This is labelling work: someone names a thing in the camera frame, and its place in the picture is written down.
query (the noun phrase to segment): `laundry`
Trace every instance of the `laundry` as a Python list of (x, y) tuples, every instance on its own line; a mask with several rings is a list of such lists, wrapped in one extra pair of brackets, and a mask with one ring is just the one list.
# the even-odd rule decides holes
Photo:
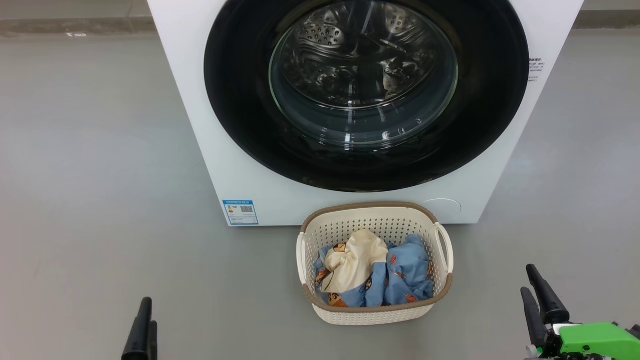
[(404, 244), (387, 244), (388, 285), (385, 305), (401, 305), (433, 297), (432, 271), (429, 256), (420, 236), (411, 234)]
[(387, 277), (387, 245), (369, 230), (346, 243), (320, 250), (316, 289), (331, 306), (382, 306)]
[(379, 307), (433, 297), (431, 263), (418, 235), (397, 246), (360, 230), (319, 253), (315, 286), (331, 306)]

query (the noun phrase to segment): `washing machine door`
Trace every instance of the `washing machine door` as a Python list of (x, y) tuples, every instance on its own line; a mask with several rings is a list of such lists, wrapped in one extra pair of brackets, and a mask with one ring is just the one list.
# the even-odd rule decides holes
[(258, 162), (379, 192), (442, 177), (498, 139), (529, 53), (508, 0), (228, 0), (204, 75), (222, 126)]

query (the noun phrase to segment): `basket handle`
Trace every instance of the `basket handle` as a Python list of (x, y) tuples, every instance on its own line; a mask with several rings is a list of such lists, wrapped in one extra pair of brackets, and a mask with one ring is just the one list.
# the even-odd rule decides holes
[(439, 222), (435, 223), (435, 235), (436, 239), (444, 244), (445, 250), (447, 251), (445, 264), (447, 265), (449, 273), (453, 274), (453, 245), (451, 244), (449, 234)]
[(296, 244), (296, 260), (298, 260), (298, 275), (300, 276), (300, 282), (302, 285), (306, 285), (307, 278), (305, 277), (304, 269), (305, 269), (305, 252), (303, 249), (305, 248), (305, 233), (300, 233), (298, 235), (298, 243)]

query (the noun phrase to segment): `laundry basket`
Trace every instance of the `laundry basket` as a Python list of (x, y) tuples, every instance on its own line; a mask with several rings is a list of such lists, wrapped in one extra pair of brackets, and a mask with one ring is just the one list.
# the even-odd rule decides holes
[[(385, 242), (396, 245), (404, 243), (409, 234), (420, 235), (433, 264), (430, 271), (434, 297), (382, 307), (333, 307), (325, 303), (314, 286), (318, 250), (344, 243), (361, 229), (368, 229)], [(444, 298), (453, 282), (453, 249), (447, 231), (427, 209), (409, 202), (350, 204), (316, 211), (302, 225), (297, 247), (302, 287), (318, 316), (334, 325), (379, 325), (419, 318)]]

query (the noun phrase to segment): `front-load washing machine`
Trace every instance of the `front-load washing machine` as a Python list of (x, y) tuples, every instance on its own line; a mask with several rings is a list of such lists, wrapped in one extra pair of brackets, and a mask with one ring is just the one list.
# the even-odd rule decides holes
[(476, 223), (582, 0), (149, 0), (229, 225)]

